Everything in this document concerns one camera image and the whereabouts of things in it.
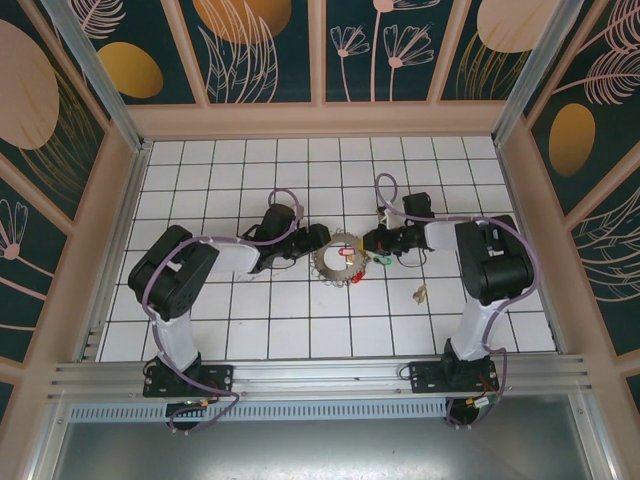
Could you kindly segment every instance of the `white tile floor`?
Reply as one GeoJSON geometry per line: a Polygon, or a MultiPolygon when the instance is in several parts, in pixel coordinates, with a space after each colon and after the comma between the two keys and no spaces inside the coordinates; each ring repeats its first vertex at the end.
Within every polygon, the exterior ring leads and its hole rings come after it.
{"type": "MultiPolygon", "coordinates": [[[[278,186],[294,190],[310,223],[361,236],[377,225],[373,179],[380,172],[395,176],[400,196],[426,191],[436,214],[513,212],[488,137],[156,143],[98,359],[155,355],[148,321],[126,281],[170,224],[194,234],[242,234],[260,222],[269,191],[278,186]]],[[[402,259],[420,263],[417,252],[402,259]]],[[[395,259],[386,268],[370,263],[364,279],[348,288],[318,281],[305,258],[255,276],[209,275],[192,326],[206,360],[439,354],[465,301],[454,252],[428,253],[419,268],[395,259]],[[417,304],[412,295],[421,285],[427,299],[417,304]]],[[[498,321],[492,345],[555,350],[537,294],[498,321]]]]}

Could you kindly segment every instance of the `red object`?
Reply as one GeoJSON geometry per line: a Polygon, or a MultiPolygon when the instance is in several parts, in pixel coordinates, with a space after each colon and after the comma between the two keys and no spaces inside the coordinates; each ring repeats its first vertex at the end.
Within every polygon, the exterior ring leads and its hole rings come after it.
{"type": "Polygon", "coordinates": [[[358,275],[351,277],[351,283],[358,283],[364,277],[364,270],[360,272],[358,275]]]}
{"type": "Polygon", "coordinates": [[[342,257],[348,257],[349,255],[355,255],[356,249],[353,247],[342,247],[338,250],[338,254],[342,257]]]}

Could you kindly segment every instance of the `gear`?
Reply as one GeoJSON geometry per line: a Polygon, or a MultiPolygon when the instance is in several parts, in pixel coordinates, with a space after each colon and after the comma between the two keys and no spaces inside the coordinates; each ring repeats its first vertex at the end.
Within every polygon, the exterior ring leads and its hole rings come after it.
{"type": "Polygon", "coordinates": [[[331,235],[331,241],[327,243],[320,250],[313,253],[313,264],[318,277],[326,280],[326,282],[336,287],[343,287],[351,283],[351,279],[358,276],[365,271],[367,263],[369,263],[369,256],[360,250],[361,240],[355,235],[351,235],[347,232],[338,231],[331,235]],[[329,268],[324,260],[324,255],[332,245],[337,243],[343,243],[347,247],[353,248],[355,254],[353,254],[353,264],[349,265],[344,270],[333,270],[329,268]]]}

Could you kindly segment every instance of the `gold circle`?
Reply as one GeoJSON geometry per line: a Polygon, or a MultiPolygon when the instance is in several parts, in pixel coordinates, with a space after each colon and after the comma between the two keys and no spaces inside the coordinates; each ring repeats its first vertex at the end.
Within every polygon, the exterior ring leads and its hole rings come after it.
{"type": "Polygon", "coordinates": [[[140,47],[126,42],[109,43],[98,51],[98,56],[120,93],[149,98],[162,90],[160,67],[140,47]]]}
{"type": "Polygon", "coordinates": [[[264,20],[273,37],[285,29],[291,18],[291,0],[193,0],[202,21],[218,37],[238,44],[259,43],[262,35],[250,34],[255,28],[251,27],[245,3],[256,23],[258,18],[264,20]]]}
{"type": "Polygon", "coordinates": [[[56,72],[31,37],[0,20],[0,138],[34,150],[53,135],[60,97],[56,72]]]}
{"type": "Polygon", "coordinates": [[[596,122],[589,109],[578,103],[558,112],[549,135],[551,166],[563,177],[577,173],[589,158],[596,138],[596,122]]]}
{"type": "Polygon", "coordinates": [[[478,9],[478,36],[495,52],[532,50],[557,3],[557,0],[483,0],[478,9]]]}

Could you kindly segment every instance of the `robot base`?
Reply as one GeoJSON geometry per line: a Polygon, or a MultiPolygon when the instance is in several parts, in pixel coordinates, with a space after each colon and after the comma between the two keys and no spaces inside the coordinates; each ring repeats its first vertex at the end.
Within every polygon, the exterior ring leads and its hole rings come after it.
{"type": "MultiPolygon", "coordinates": [[[[155,365],[148,366],[144,371],[145,398],[180,398],[180,397],[211,397],[211,393],[189,385],[178,377],[158,357],[155,365]]],[[[232,365],[202,365],[200,355],[184,371],[189,378],[203,385],[211,385],[219,390],[231,391],[233,386],[232,365]]]]}
{"type": "Polygon", "coordinates": [[[471,362],[459,360],[451,339],[447,340],[440,362],[411,362],[409,377],[413,393],[482,393],[485,387],[479,377],[496,391],[500,387],[496,366],[489,355],[471,362]]]}

